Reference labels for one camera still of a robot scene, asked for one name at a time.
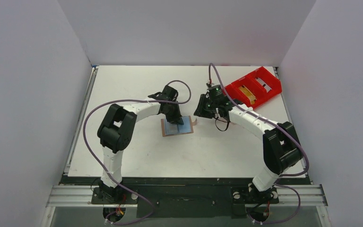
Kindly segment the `brown leather card holder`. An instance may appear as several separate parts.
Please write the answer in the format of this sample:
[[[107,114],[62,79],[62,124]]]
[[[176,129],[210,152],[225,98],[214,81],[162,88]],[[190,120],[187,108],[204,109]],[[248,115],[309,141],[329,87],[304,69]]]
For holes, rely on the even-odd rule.
[[[191,134],[194,132],[193,127],[197,125],[198,120],[196,117],[183,116],[183,124],[169,123],[165,118],[161,119],[162,136],[176,136],[183,134]]]

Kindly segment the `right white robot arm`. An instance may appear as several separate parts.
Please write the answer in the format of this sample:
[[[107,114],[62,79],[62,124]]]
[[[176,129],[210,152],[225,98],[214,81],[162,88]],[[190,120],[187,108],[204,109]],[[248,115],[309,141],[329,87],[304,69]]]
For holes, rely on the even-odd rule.
[[[220,85],[209,87],[206,93],[200,95],[194,115],[208,119],[223,118],[227,123],[245,128],[262,141],[265,166],[247,190],[248,197],[254,202],[264,199],[277,179],[303,158],[290,122],[279,123],[260,116],[243,102],[230,100]]]

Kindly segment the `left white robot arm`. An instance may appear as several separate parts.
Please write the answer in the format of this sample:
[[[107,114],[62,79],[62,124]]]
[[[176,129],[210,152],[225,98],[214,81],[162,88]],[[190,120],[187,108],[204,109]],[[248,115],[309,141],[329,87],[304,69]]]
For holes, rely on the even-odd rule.
[[[110,203],[121,200],[122,190],[117,183],[122,182],[121,165],[125,148],[130,144],[135,125],[150,116],[163,114],[171,125],[184,125],[179,105],[178,91],[166,85],[161,92],[149,95],[144,100],[130,100],[127,105],[112,104],[101,122],[97,136],[104,150],[104,166],[99,187],[104,190],[104,198]]]

